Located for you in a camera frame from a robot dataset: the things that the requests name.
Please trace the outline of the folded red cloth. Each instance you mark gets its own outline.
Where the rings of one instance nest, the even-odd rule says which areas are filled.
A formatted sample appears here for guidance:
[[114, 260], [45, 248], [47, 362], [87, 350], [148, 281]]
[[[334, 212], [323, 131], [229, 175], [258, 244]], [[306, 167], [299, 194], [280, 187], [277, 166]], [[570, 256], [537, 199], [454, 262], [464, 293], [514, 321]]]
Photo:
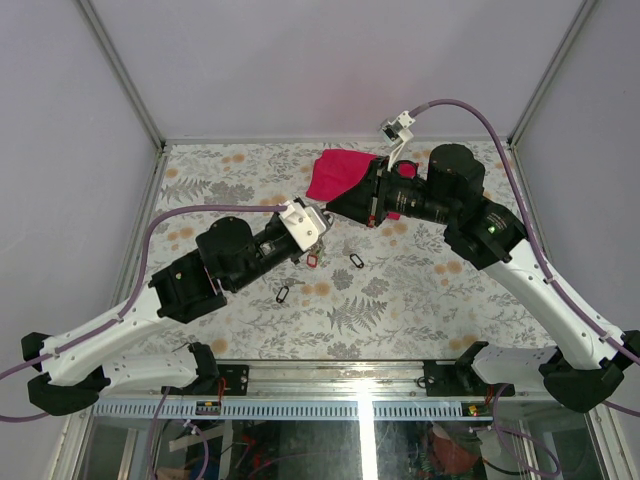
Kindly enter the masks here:
[[[306, 196], [323, 205], [354, 187], [364, 176], [369, 163], [379, 156], [353, 150], [329, 149], [315, 161]], [[428, 199], [421, 191], [424, 183], [417, 177], [416, 165], [401, 161], [391, 171], [386, 204], [391, 210], [409, 217], [421, 217]]]

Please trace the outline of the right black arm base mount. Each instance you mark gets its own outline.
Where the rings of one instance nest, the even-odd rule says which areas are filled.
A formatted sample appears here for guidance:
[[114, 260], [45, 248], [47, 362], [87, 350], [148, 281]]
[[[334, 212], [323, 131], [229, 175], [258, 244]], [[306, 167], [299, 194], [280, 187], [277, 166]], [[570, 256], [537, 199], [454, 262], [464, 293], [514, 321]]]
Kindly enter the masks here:
[[472, 368], [478, 354], [489, 343], [476, 341], [455, 360], [424, 360], [423, 375], [416, 383], [432, 397], [484, 396], [489, 387], [498, 390], [498, 383], [487, 383]]

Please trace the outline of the keyring with coloured tags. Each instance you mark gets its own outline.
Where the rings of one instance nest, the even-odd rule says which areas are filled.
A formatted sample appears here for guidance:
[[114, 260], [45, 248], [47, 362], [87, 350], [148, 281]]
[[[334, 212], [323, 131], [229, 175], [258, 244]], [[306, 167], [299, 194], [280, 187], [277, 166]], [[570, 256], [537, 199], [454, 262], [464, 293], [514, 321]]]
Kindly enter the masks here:
[[316, 269], [320, 265], [325, 250], [324, 236], [331, 230], [334, 223], [333, 215], [330, 212], [323, 210], [322, 215], [326, 220], [326, 229], [307, 252], [306, 265], [311, 269]]

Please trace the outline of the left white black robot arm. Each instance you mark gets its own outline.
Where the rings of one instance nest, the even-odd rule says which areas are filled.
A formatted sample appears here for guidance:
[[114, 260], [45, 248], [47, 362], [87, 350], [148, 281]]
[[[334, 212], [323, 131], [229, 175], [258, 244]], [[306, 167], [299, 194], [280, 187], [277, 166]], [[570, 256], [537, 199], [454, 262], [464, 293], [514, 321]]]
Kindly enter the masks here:
[[220, 374], [212, 349], [201, 342], [149, 356], [126, 351], [225, 307], [227, 294], [285, 261], [298, 262], [330, 227], [322, 213], [296, 204], [274, 213], [259, 232], [237, 217], [218, 219], [197, 236], [194, 250], [138, 284], [120, 305], [65, 334], [23, 337], [24, 362], [38, 373], [27, 383], [29, 402], [43, 415], [64, 416], [107, 395], [212, 392]]

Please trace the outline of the right aluminium frame post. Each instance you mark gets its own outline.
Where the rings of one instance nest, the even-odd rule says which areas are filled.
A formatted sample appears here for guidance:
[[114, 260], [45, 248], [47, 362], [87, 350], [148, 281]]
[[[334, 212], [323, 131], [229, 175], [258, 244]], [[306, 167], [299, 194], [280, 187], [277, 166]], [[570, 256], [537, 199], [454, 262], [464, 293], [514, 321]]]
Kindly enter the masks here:
[[515, 146], [525, 134], [529, 124], [541, 106], [545, 95], [569, 56], [573, 45], [578, 40], [581, 32], [586, 27], [594, 12], [599, 8], [600, 4], [601, 1], [599, 0], [584, 0], [580, 3], [577, 12], [573, 16], [544, 73], [527, 101], [522, 114], [519, 116], [514, 128], [507, 137], [509, 146]]

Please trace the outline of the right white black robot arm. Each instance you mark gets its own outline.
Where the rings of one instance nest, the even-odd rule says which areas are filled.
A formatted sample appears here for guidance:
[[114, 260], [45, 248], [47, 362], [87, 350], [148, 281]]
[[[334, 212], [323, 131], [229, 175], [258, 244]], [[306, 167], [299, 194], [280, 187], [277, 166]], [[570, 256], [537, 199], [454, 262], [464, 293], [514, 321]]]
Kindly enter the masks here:
[[456, 361], [456, 382], [467, 394], [489, 385], [550, 394], [586, 413], [607, 400], [639, 352], [639, 334], [603, 318], [590, 328], [576, 313], [590, 307], [535, 256], [523, 222], [484, 195], [484, 165], [460, 144], [436, 147], [425, 177], [407, 177], [386, 157], [372, 160], [353, 188], [327, 205], [329, 212], [370, 228], [389, 214], [442, 224], [451, 250], [510, 292], [543, 326], [554, 345], [504, 348], [478, 341]]

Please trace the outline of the aluminium frame post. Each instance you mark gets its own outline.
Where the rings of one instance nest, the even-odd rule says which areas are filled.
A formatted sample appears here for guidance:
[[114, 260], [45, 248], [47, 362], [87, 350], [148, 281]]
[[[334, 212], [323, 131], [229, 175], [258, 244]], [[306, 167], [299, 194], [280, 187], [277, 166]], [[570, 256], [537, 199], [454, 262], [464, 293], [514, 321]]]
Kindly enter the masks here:
[[152, 118], [94, 3], [90, 0], [74, 0], [73, 4], [96, 41], [125, 99], [149, 141], [157, 151], [162, 151], [166, 145], [166, 139]]
[[509, 146], [515, 146], [525, 134], [529, 124], [541, 106], [545, 95], [569, 56], [573, 45], [578, 40], [581, 32], [586, 27], [594, 12], [599, 8], [600, 4], [601, 1], [599, 0], [584, 0], [580, 3], [577, 12], [573, 16], [544, 73], [527, 101], [522, 114], [519, 116], [514, 128], [507, 137]]

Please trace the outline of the key with black tag left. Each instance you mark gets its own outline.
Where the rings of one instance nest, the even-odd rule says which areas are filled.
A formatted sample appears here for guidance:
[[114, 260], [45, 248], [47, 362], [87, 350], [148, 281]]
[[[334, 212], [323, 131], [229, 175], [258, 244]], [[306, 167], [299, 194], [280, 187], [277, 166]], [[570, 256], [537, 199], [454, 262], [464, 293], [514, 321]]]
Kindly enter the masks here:
[[275, 301], [278, 304], [282, 304], [285, 302], [288, 294], [290, 293], [291, 289], [293, 287], [295, 287], [296, 285], [303, 285], [303, 282], [295, 279], [295, 278], [287, 278], [282, 282], [281, 288], [279, 289], [278, 293], [276, 294], [275, 297]]

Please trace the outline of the floral patterned table mat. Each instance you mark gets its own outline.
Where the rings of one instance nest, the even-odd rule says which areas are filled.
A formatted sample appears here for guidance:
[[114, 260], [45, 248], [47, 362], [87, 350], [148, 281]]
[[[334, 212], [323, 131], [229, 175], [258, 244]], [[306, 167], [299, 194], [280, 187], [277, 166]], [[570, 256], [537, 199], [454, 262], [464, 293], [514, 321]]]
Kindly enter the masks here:
[[[322, 143], [174, 145], [155, 210], [196, 204], [276, 205], [303, 197]], [[358, 245], [364, 267], [342, 253]], [[547, 347], [549, 334], [496, 281], [452, 253], [440, 226], [389, 220], [369, 229], [336, 219], [320, 265], [285, 262], [227, 305], [139, 342], [159, 354], [186, 342], [222, 359], [455, 358], [475, 341]], [[296, 285], [282, 304], [282, 282]]]

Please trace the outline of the key with black tag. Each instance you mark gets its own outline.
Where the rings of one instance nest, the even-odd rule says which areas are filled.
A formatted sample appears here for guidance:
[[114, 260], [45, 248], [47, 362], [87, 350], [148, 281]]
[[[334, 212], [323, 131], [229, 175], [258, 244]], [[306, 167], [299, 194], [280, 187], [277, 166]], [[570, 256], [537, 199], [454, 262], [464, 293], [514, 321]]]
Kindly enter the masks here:
[[350, 262], [357, 268], [362, 269], [364, 267], [364, 261], [358, 253], [358, 245], [351, 241], [345, 241], [342, 249], [342, 253], [350, 260]]
[[285, 302], [288, 294], [290, 293], [291, 289], [293, 287], [295, 287], [296, 285], [303, 285], [303, 282], [295, 279], [295, 278], [287, 278], [282, 282], [281, 288], [279, 289], [278, 293], [276, 294], [275, 297], [275, 301], [278, 304], [282, 304]]

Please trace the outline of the aluminium front rail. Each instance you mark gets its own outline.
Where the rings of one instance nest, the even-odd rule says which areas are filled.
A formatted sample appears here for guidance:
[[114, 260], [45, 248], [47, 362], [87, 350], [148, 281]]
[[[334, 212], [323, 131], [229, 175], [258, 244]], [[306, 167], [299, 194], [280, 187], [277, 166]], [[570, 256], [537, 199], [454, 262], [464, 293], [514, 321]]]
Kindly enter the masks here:
[[[250, 380], [247, 395], [256, 396], [260, 391], [269, 395], [284, 395], [300, 392], [329, 394], [331, 391], [344, 395], [363, 389], [400, 389], [409, 382], [413, 389], [422, 389], [416, 381], [423, 375], [423, 361], [385, 362], [311, 362], [273, 361], [247, 364]], [[142, 393], [166, 393], [170, 396], [214, 396], [196, 395], [196, 389], [215, 380], [218, 364], [205, 354], [198, 357], [190, 351], [179, 351], [160, 356], [119, 356], [89, 372], [74, 387], [93, 404], [105, 395], [133, 395]], [[505, 376], [487, 383], [509, 383], [516, 378]]]

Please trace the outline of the key with black tag centre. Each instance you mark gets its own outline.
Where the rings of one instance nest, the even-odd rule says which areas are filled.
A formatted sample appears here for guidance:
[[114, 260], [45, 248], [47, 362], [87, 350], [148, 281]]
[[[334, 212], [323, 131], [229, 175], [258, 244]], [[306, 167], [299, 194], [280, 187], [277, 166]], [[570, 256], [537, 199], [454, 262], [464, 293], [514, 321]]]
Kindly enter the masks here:
[[362, 269], [364, 267], [364, 261], [358, 253], [358, 245], [351, 241], [345, 241], [342, 249], [342, 253], [350, 260], [350, 262], [357, 268]]

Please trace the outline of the left aluminium frame post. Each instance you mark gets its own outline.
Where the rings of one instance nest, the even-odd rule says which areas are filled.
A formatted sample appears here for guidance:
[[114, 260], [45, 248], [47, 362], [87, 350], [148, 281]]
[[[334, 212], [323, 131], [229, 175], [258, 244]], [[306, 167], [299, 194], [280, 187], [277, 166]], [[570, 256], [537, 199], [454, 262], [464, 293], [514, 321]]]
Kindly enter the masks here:
[[157, 151], [162, 151], [166, 145], [166, 139], [152, 118], [94, 3], [90, 0], [74, 0], [73, 4], [96, 41], [125, 99], [149, 141]]

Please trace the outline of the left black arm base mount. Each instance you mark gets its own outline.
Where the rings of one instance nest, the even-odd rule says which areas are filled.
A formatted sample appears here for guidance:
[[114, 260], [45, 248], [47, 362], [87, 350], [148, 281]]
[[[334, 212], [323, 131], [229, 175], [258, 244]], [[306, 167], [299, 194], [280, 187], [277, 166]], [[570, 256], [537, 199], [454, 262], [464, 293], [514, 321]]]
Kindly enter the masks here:
[[222, 399], [247, 395], [250, 380], [250, 367], [247, 364], [223, 364], [218, 371], [218, 377], [198, 387], [196, 395]]

